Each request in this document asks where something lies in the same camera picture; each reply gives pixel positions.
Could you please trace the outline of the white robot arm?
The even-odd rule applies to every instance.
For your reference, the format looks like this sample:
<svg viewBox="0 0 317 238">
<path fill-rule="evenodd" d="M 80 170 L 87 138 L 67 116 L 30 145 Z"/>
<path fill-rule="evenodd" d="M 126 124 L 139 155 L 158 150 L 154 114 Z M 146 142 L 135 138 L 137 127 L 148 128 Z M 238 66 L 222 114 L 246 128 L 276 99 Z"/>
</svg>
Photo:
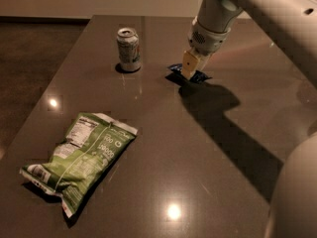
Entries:
<svg viewBox="0 0 317 238">
<path fill-rule="evenodd" d="M 295 67 L 311 84 L 317 81 L 316 0 L 202 0 L 188 33 L 181 74 L 190 79 L 219 51 L 236 18 L 246 13 L 264 31 L 279 55 L 251 70 Z M 264 238 L 317 238 L 317 136 L 311 135 L 288 156 L 276 183 Z"/>
</svg>

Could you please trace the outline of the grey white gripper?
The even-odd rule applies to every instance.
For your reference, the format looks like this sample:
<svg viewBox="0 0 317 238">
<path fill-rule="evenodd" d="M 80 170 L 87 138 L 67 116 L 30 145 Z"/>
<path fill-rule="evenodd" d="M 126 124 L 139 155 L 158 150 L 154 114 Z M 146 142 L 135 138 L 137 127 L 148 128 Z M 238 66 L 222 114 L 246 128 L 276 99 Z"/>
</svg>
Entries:
<svg viewBox="0 0 317 238">
<path fill-rule="evenodd" d="M 188 43 L 201 55 L 200 58 L 192 51 L 185 51 L 182 59 L 181 74 L 190 79 L 198 69 L 202 71 L 211 59 L 211 54 L 216 53 L 227 39 L 231 29 L 223 33 L 213 32 L 201 26 L 195 17 L 188 32 Z"/>
</svg>

